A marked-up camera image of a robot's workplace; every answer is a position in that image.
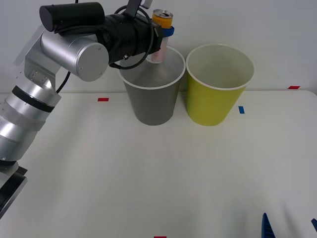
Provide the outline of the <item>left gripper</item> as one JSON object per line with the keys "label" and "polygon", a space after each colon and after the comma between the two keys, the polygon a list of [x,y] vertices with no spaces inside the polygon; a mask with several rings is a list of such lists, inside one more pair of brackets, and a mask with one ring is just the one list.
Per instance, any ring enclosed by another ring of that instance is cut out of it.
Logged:
{"label": "left gripper", "polygon": [[156,23],[149,24],[143,16],[133,20],[123,14],[105,16],[104,41],[102,44],[108,51],[108,62],[115,63],[125,56],[131,57],[148,52],[158,51],[164,54],[168,38],[174,34],[174,27],[162,28]]}

